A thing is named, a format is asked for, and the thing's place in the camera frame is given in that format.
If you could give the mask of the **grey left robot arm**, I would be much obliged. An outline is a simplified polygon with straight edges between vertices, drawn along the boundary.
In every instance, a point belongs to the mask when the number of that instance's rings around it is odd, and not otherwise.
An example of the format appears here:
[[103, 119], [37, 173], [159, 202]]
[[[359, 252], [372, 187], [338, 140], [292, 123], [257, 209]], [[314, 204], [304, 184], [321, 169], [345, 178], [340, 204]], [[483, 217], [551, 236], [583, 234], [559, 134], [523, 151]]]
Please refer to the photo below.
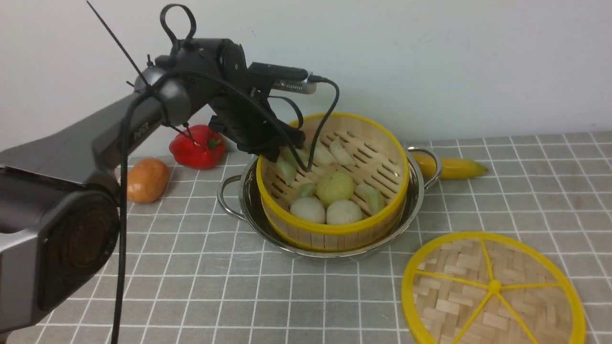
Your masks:
[[173, 39], [134, 92], [43, 139], [1, 152], [1, 337], [47, 316], [127, 246], [129, 155], [160, 126], [188, 124], [203, 107], [215, 133], [276, 158], [305, 135], [277, 119], [273, 89], [312, 93], [303, 68], [246, 64], [229, 39]]

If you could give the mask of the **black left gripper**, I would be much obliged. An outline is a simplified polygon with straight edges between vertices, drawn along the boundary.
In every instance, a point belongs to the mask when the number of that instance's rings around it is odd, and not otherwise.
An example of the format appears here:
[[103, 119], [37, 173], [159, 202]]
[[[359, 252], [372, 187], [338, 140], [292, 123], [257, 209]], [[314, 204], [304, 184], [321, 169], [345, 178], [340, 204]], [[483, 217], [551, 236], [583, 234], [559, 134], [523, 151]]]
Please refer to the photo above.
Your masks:
[[227, 91], [208, 103], [214, 111], [208, 126], [234, 142], [238, 150], [277, 161], [281, 148], [301, 149], [306, 135], [277, 119], [259, 100]]

